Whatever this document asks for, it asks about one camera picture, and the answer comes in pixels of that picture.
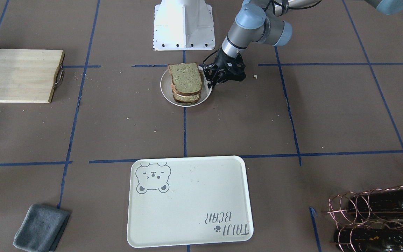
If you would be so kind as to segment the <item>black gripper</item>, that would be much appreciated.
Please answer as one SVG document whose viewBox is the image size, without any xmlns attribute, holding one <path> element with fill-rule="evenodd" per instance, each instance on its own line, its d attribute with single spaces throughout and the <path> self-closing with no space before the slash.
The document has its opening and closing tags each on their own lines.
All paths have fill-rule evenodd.
<svg viewBox="0 0 403 252">
<path fill-rule="evenodd" d="M 238 52 L 235 57 L 228 56 L 222 48 L 214 51 L 203 60 L 203 73 L 208 88 L 226 81 L 241 82 L 246 78 L 245 63 Z"/>
</svg>

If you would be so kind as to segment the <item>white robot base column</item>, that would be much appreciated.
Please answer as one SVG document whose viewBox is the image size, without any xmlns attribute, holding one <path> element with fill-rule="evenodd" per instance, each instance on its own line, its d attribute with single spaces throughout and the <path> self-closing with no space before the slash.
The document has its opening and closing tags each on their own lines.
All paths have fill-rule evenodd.
<svg viewBox="0 0 403 252">
<path fill-rule="evenodd" d="M 153 50 L 213 50 L 212 6 L 204 0 L 162 0 L 155 5 Z"/>
</svg>

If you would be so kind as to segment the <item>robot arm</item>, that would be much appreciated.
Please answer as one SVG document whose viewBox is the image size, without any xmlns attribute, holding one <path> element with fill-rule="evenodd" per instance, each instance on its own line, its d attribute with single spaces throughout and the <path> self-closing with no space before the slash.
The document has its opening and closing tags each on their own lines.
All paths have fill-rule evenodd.
<svg viewBox="0 0 403 252">
<path fill-rule="evenodd" d="M 280 16 L 294 10 L 305 10 L 320 4 L 319 0 L 244 0 L 220 48 L 212 53 L 211 63 L 202 63 L 208 88 L 227 81 L 246 78 L 243 53 L 252 43 L 274 48 L 286 45 L 293 27 Z"/>
</svg>

